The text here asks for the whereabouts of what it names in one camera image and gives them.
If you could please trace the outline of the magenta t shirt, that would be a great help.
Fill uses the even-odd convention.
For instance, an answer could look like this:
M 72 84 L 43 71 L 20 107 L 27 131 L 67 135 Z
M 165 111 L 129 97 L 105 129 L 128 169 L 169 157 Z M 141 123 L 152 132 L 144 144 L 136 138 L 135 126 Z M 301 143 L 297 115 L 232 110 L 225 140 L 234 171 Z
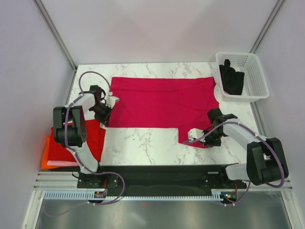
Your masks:
M 112 78 L 119 101 L 110 115 L 112 128 L 176 128 L 178 142 L 193 128 L 211 126 L 207 113 L 219 107 L 213 77 L 197 79 Z

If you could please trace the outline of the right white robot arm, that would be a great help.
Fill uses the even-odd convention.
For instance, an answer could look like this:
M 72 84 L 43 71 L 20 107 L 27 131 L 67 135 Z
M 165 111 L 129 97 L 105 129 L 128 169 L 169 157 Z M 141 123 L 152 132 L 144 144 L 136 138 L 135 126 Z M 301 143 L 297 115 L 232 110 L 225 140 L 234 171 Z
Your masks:
M 283 146 L 278 138 L 257 134 L 242 124 L 237 116 L 224 115 L 219 108 L 210 110 L 207 116 L 211 127 L 204 130 L 208 134 L 203 140 L 204 146 L 220 146 L 223 137 L 230 137 L 246 151 L 244 164 L 229 165 L 218 176 L 222 187 L 228 188 L 236 180 L 247 180 L 256 186 L 266 184 L 274 188 L 284 185 L 289 171 Z

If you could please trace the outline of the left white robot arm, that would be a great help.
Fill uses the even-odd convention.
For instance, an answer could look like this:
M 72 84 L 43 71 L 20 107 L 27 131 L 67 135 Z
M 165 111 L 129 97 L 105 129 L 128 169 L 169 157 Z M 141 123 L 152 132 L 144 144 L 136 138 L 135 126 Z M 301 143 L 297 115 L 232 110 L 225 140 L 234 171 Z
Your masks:
M 53 109 L 54 140 L 72 154 L 79 166 L 77 188 L 103 188 L 106 180 L 87 144 L 85 113 L 93 111 L 98 123 L 108 126 L 118 100 L 111 92 L 106 93 L 98 85 L 92 85 L 70 104 Z

